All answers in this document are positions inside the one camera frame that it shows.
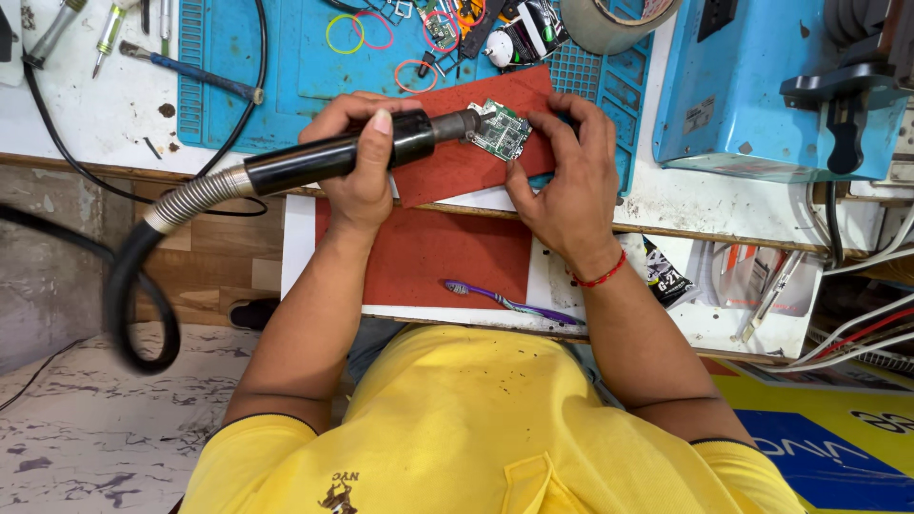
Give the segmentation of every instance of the person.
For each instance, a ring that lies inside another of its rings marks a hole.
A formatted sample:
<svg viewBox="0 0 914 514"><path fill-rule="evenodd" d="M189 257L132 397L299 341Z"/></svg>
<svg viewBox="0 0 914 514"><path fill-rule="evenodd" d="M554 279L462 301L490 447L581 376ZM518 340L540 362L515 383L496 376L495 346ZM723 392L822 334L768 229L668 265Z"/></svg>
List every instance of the person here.
<svg viewBox="0 0 914 514"><path fill-rule="evenodd" d="M512 161L505 185L521 220L581 285L611 275L582 290L593 356L623 409L603 406L553 341L410 326L357 377L343 423L328 430L368 254L392 208L390 113L421 107L342 95L299 141L368 119L356 169L320 184L329 230L264 329L181 512L803 512L624 263L612 235L612 121L573 94L554 93L548 105L577 125L529 114L552 144L555 178L535 194Z"/></svg>

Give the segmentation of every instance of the blue handle brush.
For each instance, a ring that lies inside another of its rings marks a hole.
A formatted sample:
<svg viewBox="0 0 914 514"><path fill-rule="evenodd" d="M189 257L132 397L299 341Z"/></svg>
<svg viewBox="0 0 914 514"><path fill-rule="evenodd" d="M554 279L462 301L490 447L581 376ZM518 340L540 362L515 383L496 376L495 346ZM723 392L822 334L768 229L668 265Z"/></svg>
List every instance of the blue handle brush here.
<svg viewBox="0 0 914 514"><path fill-rule="evenodd" d="M532 314L536 316L543 316L546 319L551 319L559 323L564 323L566 325L586 325L583 320L577 319L576 317L568 316L560 312L556 312L549 309L544 309L542 307L534 307L532 305L519 304L517 302L512 302L504 296L501 296L498 293L493 293L491 291L486 291L481 287L473 287L472 285L467 284L466 282L461 282L459 280L445 280L444 287L447 287L452 293L456 294L469 294L477 293L482 294L483 296L488 296L492 298L503 307L511 309L516 312L522 312L527 314Z"/></svg>
<svg viewBox="0 0 914 514"><path fill-rule="evenodd" d="M162 54L151 52L140 47L139 45L134 45L133 43L127 41L121 41L119 49L121 53L127 57L132 57L139 60L148 60L149 62L152 62L153 64L163 68L177 71L181 75L186 75L191 79L197 79L201 82L212 84L223 90L233 92L241 98L250 102L254 102L257 105L263 103L263 90L261 88L255 88L253 86L249 86L248 84L242 84L241 82L235 82L234 80L219 77L218 75L214 75L208 71L203 71L200 68L191 66L185 62L169 59Z"/></svg>

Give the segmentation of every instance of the small circuit board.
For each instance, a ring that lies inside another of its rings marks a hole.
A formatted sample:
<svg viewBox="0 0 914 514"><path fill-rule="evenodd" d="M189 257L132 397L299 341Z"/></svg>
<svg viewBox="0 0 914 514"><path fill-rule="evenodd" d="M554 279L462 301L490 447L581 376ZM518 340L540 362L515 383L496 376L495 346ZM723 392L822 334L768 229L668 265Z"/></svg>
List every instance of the small circuit board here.
<svg viewBox="0 0 914 514"><path fill-rule="evenodd" d="M503 161L520 156L524 151L524 142L533 132L526 118L519 118L514 111L491 98L486 99L482 106L470 103L467 109L473 109L480 116L491 116L483 120L483 128L473 136L475 145Z"/></svg>
<svg viewBox="0 0 914 514"><path fill-rule="evenodd" d="M429 30L430 38L438 48L450 48L457 41L457 33L447 17L442 15L429 16L432 11L442 11L450 14L450 8L440 5L444 1L446 0L413 1L416 10L419 11L419 19L425 20L425 27Z"/></svg>

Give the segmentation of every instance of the toothbrush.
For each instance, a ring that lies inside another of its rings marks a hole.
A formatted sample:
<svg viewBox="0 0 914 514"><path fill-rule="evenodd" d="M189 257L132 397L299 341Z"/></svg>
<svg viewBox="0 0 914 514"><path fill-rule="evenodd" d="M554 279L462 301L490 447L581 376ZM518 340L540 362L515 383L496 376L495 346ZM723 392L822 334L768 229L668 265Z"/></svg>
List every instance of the toothbrush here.
<svg viewBox="0 0 914 514"><path fill-rule="evenodd" d="M498 293L493 293L491 291L486 291L480 287L473 287L466 282L461 282L459 280L445 280L444 287L447 287L452 293L456 294L469 294L477 293L483 294L492 298L502 306L507 309L511 309L516 312L522 312L527 314L532 314L536 316L543 316L544 318L551 319L559 323L564 323L566 325L586 325L583 320L577 319L576 317L571 317L564 315L560 312L552 311L549 309L544 309L540 307L534 307L532 305L524 305L508 300L504 296L501 296Z"/></svg>

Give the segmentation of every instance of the clear tape roll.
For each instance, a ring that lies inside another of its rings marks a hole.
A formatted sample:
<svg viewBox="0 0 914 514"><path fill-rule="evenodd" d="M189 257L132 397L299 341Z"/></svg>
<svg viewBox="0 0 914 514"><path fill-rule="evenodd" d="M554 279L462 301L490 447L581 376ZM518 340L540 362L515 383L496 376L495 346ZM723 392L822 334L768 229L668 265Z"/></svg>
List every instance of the clear tape roll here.
<svg viewBox="0 0 914 514"><path fill-rule="evenodd" d="M606 0L561 0L562 21L571 39L598 55L613 55L631 48L673 15L682 0L645 0L641 19L614 15Z"/></svg>

